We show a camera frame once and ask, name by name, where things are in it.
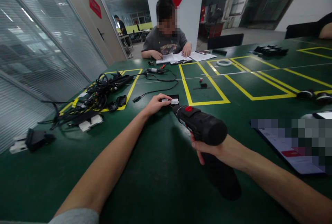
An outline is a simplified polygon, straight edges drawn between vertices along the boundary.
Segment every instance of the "black chair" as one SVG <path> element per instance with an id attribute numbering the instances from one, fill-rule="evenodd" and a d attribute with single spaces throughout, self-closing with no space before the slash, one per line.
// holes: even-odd
<path id="1" fill-rule="evenodd" d="M 207 49 L 226 48 L 242 45 L 244 34 L 212 37 L 207 40 Z"/>
<path id="2" fill-rule="evenodd" d="M 318 29 L 317 22 L 288 25 L 285 39 L 315 36 L 317 34 L 317 29 Z"/>

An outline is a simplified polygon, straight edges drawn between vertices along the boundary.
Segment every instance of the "cordless drill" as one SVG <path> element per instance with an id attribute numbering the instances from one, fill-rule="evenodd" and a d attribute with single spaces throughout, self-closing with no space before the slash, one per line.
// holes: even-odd
<path id="1" fill-rule="evenodd" d="M 173 107 L 173 113 L 194 135 L 195 140 L 217 146 L 227 136 L 227 127 L 222 120 L 197 108 L 176 105 Z M 220 194 L 227 200 L 238 199 L 242 191 L 234 169 L 209 153 L 202 153 L 202 157 L 205 161 L 205 172 Z"/>

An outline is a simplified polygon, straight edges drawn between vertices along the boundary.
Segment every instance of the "smartphone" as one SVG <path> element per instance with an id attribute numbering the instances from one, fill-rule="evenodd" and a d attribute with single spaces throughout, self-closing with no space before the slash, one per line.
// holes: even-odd
<path id="1" fill-rule="evenodd" d="M 205 50 L 195 50 L 195 52 L 203 54 L 203 55 L 206 55 L 206 54 L 210 53 L 210 51 L 205 51 Z"/>

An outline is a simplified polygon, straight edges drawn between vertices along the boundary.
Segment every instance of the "person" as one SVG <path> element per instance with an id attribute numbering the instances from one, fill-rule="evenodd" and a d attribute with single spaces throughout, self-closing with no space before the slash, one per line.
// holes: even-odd
<path id="1" fill-rule="evenodd" d="M 332 12 L 317 22 L 320 39 L 332 39 Z"/>
<path id="2" fill-rule="evenodd" d="M 161 99 L 171 100 L 164 94 L 153 96 L 148 105 L 93 161 L 50 224 L 98 223 L 103 205 L 125 169 L 144 124 L 150 116 L 171 103 L 161 102 Z M 206 152 L 248 174 L 299 223 L 332 223 L 332 200 L 230 135 L 218 146 L 197 141 L 193 135 L 191 142 L 202 165 L 204 159 L 201 152 Z"/>
<path id="3" fill-rule="evenodd" d="M 191 54 L 191 43 L 180 28 L 176 28 L 176 12 L 173 0 L 158 0 L 157 26 L 147 35 L 142 58 L 162 59 L 163 55 L 177 54 L 184 57 Z"/>
<path id="4" fill-rule="evenodd" d="M 122 34 L 123 36 L 128 35 L 127 30 L 126 30 L 126 27 L 125 27 L 125 24 L 120 20 L 120 18 L 118 17 L 118 15 L 115 15 L 115 16 L 114 16 L 114 19 L 115 19 L 116 21 L 118 21 L 118 23 L 119 23 L 119 25 L 120 25 L 121 34 Z"/>
<path id="5" fill-rule="evenodd" d="M 115 15 L 115 16 L 114 16 L 114 19 L 115 19 L 116 21 L 118 21 L 118 23 L 119 23 L 119 25 L 120 25 L 120 31 L 121 31 L 121 34 L 122 34 L 123 36 L 128 35 L 127 30 L 126 30 L 126 27 L 125 27 L 125 24 L 123 23 L 123 21 L 120 20 L 120 18 L 118 17 L 118 15 Z M 125 38 L 125 39 L 126 39 L 126 42 L 127 42 L 128 47 L 130 47 L 130 40 L 129 40 L 129 37 L 128 37 L 128 38 Z"/>

